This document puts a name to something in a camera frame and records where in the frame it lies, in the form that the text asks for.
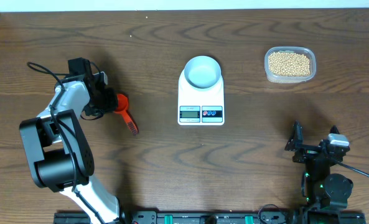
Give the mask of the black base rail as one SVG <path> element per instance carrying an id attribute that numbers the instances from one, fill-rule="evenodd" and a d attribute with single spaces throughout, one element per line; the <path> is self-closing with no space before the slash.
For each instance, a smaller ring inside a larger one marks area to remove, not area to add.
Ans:
<path id="1" fill-rule="evenodd" d="M 265 223 L 291 223 L 281 212 L 263 211 L 258 216 L 257 212 L 251 213 L 161 213 L 155 211 L 133 212 L 129 223 L 138 224 L 201 224 L 201 223 L 219 223 L 219 224 L 259 224 Z M 365 216 L 362 213 L 342 213 L 332 215 L 329 218 L 323 218 L 316 212 L 311 213 L 310 218 L 315 218 L 308 223 L 366 223 Z M 86 213 L 55 213 L 53 224 L 63 223 L 91 223 Z"/>

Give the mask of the white digital kitchen scale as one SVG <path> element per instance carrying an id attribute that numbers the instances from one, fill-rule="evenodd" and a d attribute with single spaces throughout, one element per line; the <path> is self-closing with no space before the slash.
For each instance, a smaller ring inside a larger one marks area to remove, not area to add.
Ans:
<path id="1" fill-rule="evenodd" d="M 182 126 L 222 126 L 225 124 L 224 81 L 220 70 L 211 71 L 215 83 L 198 88 L 189 82 L 183 69 L 179 77 L 177 123 Z"/>

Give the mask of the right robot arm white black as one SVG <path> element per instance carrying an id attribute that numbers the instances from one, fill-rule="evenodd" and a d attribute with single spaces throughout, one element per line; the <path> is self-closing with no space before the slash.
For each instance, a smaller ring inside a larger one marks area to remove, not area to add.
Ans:
<path id="1" fill-rule="evenodd" d="M 284 148 L 294 153 L 292 161 L 305 165 L 301 192 L 306 204 L 293 211 L 289 223 L 340 223 L 340 212 L 347 208 L 353 182 L 330 168 L 350 150 L 350 142 L 332 126 L 327 139 L 316 146 L 304 144 L 302 126 L 295 121 Z"/>

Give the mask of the white round bowl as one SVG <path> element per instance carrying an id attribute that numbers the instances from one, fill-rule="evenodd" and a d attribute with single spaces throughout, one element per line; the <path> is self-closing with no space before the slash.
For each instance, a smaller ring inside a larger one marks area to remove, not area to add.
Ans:
<path id="1" fill-rule="evenodd" d="M 210 88 L 222 77 L 219 63 L 209 56 L 190 59 L 184 67 L 184 77 L 195 88 Z"/>

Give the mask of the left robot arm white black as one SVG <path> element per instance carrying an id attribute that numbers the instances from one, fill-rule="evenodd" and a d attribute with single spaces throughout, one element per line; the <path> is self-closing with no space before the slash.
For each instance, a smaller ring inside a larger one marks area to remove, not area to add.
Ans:
<path id="1" fill-rule="evenodd" d="M 83 115 L 96 120 L 117 108 L 106 73 L 93 73 L 95 64 L 81 57 L 68 61 L 68 74 L 33 62 L 27 66 L 57 81 L 46 109 L 19 125 L 32 180 L 72 199 L 90 223 L 126 223 L 119 200 L 94 175 L 93 154 L 79 123 Z"/>

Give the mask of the red measuring scoop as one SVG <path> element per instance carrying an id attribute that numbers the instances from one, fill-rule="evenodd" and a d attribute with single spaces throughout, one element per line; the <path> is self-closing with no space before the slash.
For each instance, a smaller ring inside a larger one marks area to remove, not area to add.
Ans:
<path id="1" fill-rule="evenodd" d="M 118 100 L 118 105 L 113 111 L 113 113 L 121 115 L 121 117 L 123 118 L 130 132 L 133 135 L 137 135 L 139 132 L 138 127 L 136 126 L 128 110 L 129 109 L 128 97 L 122 93 L 118 93 L 117 100 Z"/>

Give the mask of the clear plastic container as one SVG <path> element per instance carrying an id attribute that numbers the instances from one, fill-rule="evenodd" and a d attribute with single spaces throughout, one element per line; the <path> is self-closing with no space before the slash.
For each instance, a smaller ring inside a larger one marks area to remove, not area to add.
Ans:
<path id="1" fill-rule="evenodd" d="M 272 83 L 307 82 L 317 72 L 316 57 L 305 47 L 281 46 L 269 49 L 264 56 L 266 78 Z"/>

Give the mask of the soybeans in container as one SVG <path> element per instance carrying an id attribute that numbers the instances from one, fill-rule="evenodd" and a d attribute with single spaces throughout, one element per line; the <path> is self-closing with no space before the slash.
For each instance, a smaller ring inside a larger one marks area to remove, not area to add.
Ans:
<path id="1" fill-rule="evenodd" d="M 278 76 L 306 77 L 310 72 L 310 59 L 294 52 L 273 52 L 268 56 L 269 70 Z"/>

